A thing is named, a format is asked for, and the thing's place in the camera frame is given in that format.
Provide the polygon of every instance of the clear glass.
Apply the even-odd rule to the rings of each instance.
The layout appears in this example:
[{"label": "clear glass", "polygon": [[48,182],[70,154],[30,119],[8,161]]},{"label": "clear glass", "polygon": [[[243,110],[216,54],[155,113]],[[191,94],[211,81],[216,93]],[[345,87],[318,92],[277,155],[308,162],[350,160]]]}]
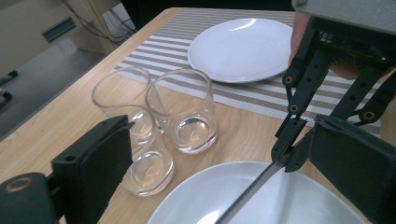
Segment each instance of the clear glass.
[{"label": "clear glass", "polygon": [[178,69],[164,74],[148,87],[146,105],[181,152],[197,154],[216,141],[212,82],[205,73]]},{"label": "clear glass", "polygon": [[[154,125],[154,117],[147,109],[142,107],[140,111],[142,110],[145,111],[145,116],[140,117],[143,119],[135,119],[135,125],[139,127],[138,130],[141,130],[140,127],[150,127],[150,135],[145,142],[132,140],[133,164],[128,168],[121,185],[135,195],[149,196],[161,191],[170,182],[174,162]],[[135,135],[134,126],[131,128],[131,136]]]},{"label": "clear glass", "polygon": [[105,114],[120,105],[145,105],[145,96],[151,83],[150,73],[139,66],[113,71],[100,80],[92,91],[92,101]]}]

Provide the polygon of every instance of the gray and white striped placemat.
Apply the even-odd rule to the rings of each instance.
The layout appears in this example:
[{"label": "gray and white striped placemat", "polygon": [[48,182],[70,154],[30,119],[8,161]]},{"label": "gray and white striped placemat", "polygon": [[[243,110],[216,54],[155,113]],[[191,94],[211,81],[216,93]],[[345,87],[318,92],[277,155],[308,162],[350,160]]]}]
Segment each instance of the gray and white striped placemat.
[{"label": "gray and white striped placemat", "polygon": [[[232,9],[182,8],[157,33],[126,57],[117,67],[137,65],[147,68],[154,78],[178,68],[191,68],[187,51],[191,41],[204,30],[225,22],[244,18],[280,21],[292,26],[294,13]],[[304,113],[308,125],[314,124],[317,113],[329,115],[349,88],[352,81],[330,72]],[[287,115],[287,96],[282,75],[263,81],[244,84],[213,83],[214,99],[218,103],[255,113],[284,119]],[[372,90],[365,101],[374,93]],[[362,126],[374,135],[380,134],[380,122]]]}]

